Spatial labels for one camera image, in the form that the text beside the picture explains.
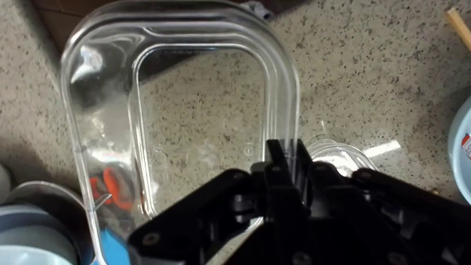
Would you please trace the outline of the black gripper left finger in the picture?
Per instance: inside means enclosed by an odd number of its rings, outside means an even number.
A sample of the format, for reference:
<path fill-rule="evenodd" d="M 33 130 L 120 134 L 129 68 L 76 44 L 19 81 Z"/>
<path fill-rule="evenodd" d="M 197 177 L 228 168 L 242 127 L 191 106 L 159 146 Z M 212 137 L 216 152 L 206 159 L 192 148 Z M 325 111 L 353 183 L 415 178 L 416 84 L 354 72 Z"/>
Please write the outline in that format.
<path fill-rule="evenodd" d="M 281 143 L 278 140 L 266 142 L 267 167 L 265 170 L 265 184 L 269 196 L 282 193 L 293 187 L 290 168 Z"/>

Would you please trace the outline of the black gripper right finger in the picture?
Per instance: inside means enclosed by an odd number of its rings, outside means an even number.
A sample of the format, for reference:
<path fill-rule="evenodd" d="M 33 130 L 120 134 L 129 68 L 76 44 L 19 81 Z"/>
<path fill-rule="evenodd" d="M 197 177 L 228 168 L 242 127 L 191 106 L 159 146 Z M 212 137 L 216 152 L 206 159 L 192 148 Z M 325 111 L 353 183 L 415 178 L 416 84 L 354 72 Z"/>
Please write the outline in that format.
<path fill-rule="evenodd" d="M 312 164 L 312 158 L 301 140 L 295 142 L 293 181 L 301 195 L 309 192 L 307 171 Z"/>

